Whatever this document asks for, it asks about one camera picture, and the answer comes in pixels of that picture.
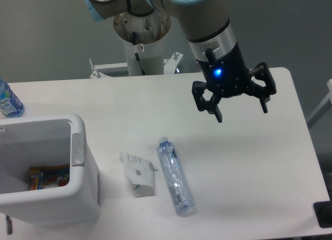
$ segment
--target gray floor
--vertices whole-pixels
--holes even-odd
[[[225,2],[247,66],[266,61],[288,68],[307,116],[332,78],[332,0]],[[0,0],[0,76],[8,82],[87,78],[89,58],[125,62],[112,23],[94,22],[83,0]],[[198,71],[176,20],[165,57],[174,51],[185,55],[184,72]],[[310,133],[323,167],[332,170],[331,116],[332,110]]]

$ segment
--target white table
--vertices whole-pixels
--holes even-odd
[[[288,70],[271,70],[277,94],[264,114],[247,95],[223,99],[224,122],[198,112],[191,86],[202,74],[13,83],[24,116],[74,112],[102,176],[98,219],[34,227],[13,219],[0,239],[268,239],[331,233],[313,203],[328,200]],[[177,146],[197,213],[176,215],[162,171],[155,196],[134,198],[119,162],[128,152],[160,169],[157,140]]]

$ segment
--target bottle cap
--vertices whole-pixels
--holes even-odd
[[[159,143],[159,144],[162,144],[162,143],[164,143],[164,142],[168,142],[168,138],[167,138],[167,137],[159,138],[159,140],[158,140],[158,143]]]

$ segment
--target water bottle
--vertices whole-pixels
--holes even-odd
[[[24,113],[24,105],[12,92],[9,85],[0,79],[0,111],[5,117],[20,117]]]
[[[157,153],[174,208],[178,214],[191,213],[194,203],[175,146],[167,137],[160,138],[158,142]]]

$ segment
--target white bin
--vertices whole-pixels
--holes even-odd
[[[29,168],[70,163],[64,187],[33,190]],[[36,224],[97,217],[99,169],[75,114],[0,120],[0,212]]]

